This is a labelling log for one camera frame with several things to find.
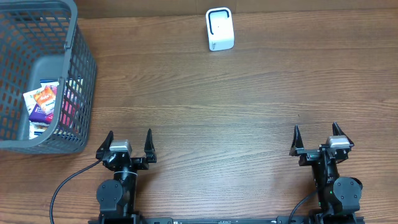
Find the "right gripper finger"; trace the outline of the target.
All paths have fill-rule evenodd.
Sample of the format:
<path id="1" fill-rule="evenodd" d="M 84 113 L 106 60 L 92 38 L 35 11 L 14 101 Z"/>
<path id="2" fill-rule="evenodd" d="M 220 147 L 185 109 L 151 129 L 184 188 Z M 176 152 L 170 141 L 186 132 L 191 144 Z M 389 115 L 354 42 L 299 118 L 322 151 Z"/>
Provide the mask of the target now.
<path id="1" fill-rule="evenodd" d="M 333 130 L 333 135 L 334 136 L 345 136 L 346 139 L 349 142 L 349 146 L 353 147 L 354 146 L 354 142 L 342 131 L 342 129 L 339 127 L 339 125 L 337 124 L 337 122 L 334 122 L 332 124 L 332 130 Z"/>
<path id="2" fill-rule="evenodd" d="M 294 127 L 294 137 L 289 151 L 290 156 L 299 156 L 304 152 L 304 145 L 299 131 L 299 126 L 296 124 Z"/>

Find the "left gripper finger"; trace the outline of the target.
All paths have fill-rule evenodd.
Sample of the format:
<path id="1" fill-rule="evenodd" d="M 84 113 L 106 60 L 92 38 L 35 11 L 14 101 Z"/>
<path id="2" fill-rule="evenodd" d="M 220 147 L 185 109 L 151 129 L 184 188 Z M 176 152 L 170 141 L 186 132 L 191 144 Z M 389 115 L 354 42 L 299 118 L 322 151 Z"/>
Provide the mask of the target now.
<path id="1" fill-rule="evenodd" d="M 144 152 L 146 154 L 146 161 L 148 163 L 156 163 L 157 162 L 157 154 L 155 151 L 153 139 L 152 139 L 152 130 L 148 129 L 146 136 L 146 143 L 144 146 Z"/>
<path id="2" fill-rule="evenodd" d="M 112 131 L 110 131 L 106 137 L 106 139 L 103 141 L 103 143 L 100 145 L 98 150 L 96 151 L 96 159 L 102 160 L 105 153 L 109 151 L 110 145 L 114 139 L 114 134 Z"/>

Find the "yellow snack bag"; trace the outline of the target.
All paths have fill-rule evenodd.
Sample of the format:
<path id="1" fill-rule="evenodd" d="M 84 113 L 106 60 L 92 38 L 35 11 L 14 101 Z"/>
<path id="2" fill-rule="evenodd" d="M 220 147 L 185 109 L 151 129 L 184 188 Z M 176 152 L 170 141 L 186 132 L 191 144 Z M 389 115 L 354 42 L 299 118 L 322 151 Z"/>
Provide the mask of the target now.
<path id="1" fill-rule="evenodd" d="M 40 81 L 41 87 L 45 87 L 47 85 L 53 86 L 53 91 L 57 94 L 57 86 L 59 82 L 56 80 L 41 80 Z M 29 120 L 29 139 L 36 138 L 40 136 L 44 131 L 47 130 L 50 124 L 40 124 L 40 123 L 33 123 Z"/>

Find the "small orange tissue pack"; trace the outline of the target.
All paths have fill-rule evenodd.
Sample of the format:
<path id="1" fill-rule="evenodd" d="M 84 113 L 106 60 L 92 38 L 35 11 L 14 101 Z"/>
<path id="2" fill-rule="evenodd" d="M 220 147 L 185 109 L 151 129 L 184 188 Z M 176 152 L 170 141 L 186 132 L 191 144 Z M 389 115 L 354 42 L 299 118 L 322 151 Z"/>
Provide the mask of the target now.
<path id="1" fill-rule="evenodd" d="M 53 86 L 47 85 L 42 87 L 33 95 L 34 100 L 45 114 L 52 114 L 55 108 L 56 94 Z"/>

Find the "white floral pouch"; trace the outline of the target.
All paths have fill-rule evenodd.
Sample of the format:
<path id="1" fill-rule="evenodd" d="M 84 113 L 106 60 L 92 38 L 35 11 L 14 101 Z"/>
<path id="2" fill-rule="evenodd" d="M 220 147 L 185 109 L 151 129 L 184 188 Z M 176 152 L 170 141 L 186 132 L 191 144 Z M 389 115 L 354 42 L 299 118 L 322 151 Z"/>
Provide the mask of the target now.
<path id="1" fill-rule="evenodd" d="M 25 106 L 27 108 L 28 114 L 31 114 L 31 112 L 33 111 L 34 107 L 37 104 L 36 100 L 34 99 L 34 95 L 40 93 L 43 90 L 44 90 L 44 87 L 41 87 L 36 90 L 28 91 L 23 94 Z"/>

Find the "purple red soft package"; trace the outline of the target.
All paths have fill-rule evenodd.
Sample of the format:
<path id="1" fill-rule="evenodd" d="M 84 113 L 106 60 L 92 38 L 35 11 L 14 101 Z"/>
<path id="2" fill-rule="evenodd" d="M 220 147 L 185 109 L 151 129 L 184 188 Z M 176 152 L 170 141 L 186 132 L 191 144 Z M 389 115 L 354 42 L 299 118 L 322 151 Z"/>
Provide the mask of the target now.
<path id="1" fill-rule="evenodd" d="M 46 114 L 41 107 L 36 104 L 29 115 L 29 120 L 33 123 L 50 124 L 53 120 L 53 113 Z"/>

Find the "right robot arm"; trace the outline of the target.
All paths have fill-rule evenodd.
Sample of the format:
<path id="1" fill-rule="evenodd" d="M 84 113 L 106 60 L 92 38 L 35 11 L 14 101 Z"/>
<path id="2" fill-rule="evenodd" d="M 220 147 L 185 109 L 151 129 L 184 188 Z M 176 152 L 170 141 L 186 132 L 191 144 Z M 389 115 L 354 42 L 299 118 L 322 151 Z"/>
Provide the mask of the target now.
<path id="1" fill-rule="evenodd" d="M 337 165 L 348 159 L 354 142 L 337 123 L 332 124 L 333 135 L 318 149 L 305 149 L 299 127 L 294 127 L 290 156 L 298 156 L 300 166 L 310 166 L 316 189 L 299 201 L 291 211 L 287 222 L 294 222 L 295 212 L 314 196 L 319 209 L 309 211 L 303 223 L 364 223 L 355 213 L 360 210 L 363 190 L 361 181 L 354 177 L 342 177 Z"/>

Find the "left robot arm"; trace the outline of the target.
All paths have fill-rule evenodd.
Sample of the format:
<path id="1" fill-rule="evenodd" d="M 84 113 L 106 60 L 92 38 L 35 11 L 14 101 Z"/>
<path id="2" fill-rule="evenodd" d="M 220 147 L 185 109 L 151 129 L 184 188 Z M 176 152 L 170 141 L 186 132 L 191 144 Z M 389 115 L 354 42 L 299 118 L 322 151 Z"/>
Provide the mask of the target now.
<path id="1" fill-rule="evenodd" d="M 148 130 L 144 145 L 144 157 L 132 157 L 132 147 L 128 140 L 115 140 L 110 131 L 96 152 L 96 158 L 113 172 L 113 178 L 102 182 L 96 191 L 99 202 L 99 223 L 145 223 L 142 214 L 135 209 L 137 176 L 140 170 L 148 170 L 157 162 Z"/>

